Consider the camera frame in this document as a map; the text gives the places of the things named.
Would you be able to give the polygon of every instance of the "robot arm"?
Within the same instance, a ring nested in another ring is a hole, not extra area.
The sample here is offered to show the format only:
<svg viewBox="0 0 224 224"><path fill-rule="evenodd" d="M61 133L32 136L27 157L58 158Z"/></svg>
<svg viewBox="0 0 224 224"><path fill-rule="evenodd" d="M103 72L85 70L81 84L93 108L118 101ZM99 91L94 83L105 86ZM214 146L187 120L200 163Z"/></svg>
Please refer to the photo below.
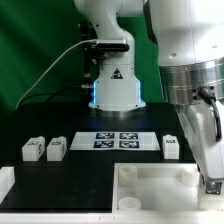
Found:
<svg viewBox="0 0 224 224"><path fill-rule="evenodd" d="M224 107L216 101L217 123L217 111L200 92L224 97L223 8L221 0L148 0L144 7L149 38L159 47L165 100L179 108L185 136L208 183L224 180Z"/></svg>
<svg viewBox="0 0 224 224"><path fill-rule="evenodd" d="M140 82L134 74L134 38L117 23L117 16L142 14L143 3L143 0L75 0L77 9L96 30L96 47L105 50L105 60L100 62L100 75L94 84L94 100L89 104L100 115L124 117L145 107Z"/></svg>

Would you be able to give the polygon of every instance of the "small white block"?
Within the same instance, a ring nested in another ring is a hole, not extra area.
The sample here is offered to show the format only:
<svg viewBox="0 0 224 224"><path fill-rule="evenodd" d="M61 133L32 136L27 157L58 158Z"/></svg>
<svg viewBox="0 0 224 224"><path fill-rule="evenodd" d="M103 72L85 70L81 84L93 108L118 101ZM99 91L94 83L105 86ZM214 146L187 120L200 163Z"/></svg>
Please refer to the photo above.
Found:
<svg viewBox="0 0 224 224"><path fill-rule="evenodd" d="M177 137L171 135L163 137L163 154L165 159L179 159L180 146Z"/></svg>
<svg viewBox="0 0 224 224"><path fill-rule="evenodd" d="M66 151L66 138L53 138L47 147L47 161L62 161Z"/></svg>
<svg viewBox="0 0 224 224"><path fill-rule="evenodd" d="M45 151L45 138L31 138L22 148L23 161L38 161Z"/></svg>
<svg viewBox="0 0 224 224"><path fill-rule="evenodd" d="M14 167L3 167L0 170L0 204L15 183Z"/></svg>

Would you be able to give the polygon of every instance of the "white cube with black holes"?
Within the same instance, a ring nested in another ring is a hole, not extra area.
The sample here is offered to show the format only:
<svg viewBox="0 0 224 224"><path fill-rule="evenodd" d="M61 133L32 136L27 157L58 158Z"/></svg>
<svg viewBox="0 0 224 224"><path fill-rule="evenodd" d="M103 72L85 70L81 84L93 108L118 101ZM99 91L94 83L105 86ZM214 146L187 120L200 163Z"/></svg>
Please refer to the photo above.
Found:
<svg viewBox="0 0 224 224"><path fill-rule="evenodd" d="M180 146L177 137L163 136L163 155L164 159L179 159Z"/></svg>
<svg viewBox="0 0 224 224"><path fill-rule="evenodd" d="M47 147L47 161L62 161L67 151L65 137L53 138Z"/></svg>
<svg viewBox="0 0 224 224"><path fill-rule="evenodd" d="M38 161L45 151L45 138L31 138L22 148L23 161Z"/></svg>

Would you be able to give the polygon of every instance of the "black table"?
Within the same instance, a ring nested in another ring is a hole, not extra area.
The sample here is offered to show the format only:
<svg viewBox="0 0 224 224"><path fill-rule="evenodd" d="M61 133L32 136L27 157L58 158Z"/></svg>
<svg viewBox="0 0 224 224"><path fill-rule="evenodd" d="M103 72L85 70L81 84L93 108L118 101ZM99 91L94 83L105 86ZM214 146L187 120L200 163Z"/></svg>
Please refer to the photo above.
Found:
<svg viewBox="0 0 224 224"><path fill-rule="evenodd" d="M22 146L43 136L65 136L70 145L77 131L137 131L178 138L180 160L164 160L162 151L67 151L62 162L22 161ZM153 103L146 112L127 119L90 114L74 103L27 104L0 124L0 166L15 167L16 183L0 205L0 212L111 212L115 163L194 162L172 105Z"/></svg>

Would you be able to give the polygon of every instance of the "green backdrop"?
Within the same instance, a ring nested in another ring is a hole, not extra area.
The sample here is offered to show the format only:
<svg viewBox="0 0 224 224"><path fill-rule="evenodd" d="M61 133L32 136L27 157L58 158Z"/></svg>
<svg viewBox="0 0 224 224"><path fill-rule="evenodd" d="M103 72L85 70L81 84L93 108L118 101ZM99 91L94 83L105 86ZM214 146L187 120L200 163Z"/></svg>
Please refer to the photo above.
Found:
<svg viewBox="0 0 224 224"><path fill-rule="evenodd" d="M81 40L77 24L83 19L73 0L0 1L0 120L63 51ZM135 73L143 82L143 99L162 101L158 50L147 38L144 17L120 18L119 23L136 39ZM78 85L82 75L82 56L74 51L31 94Z"/></svg>

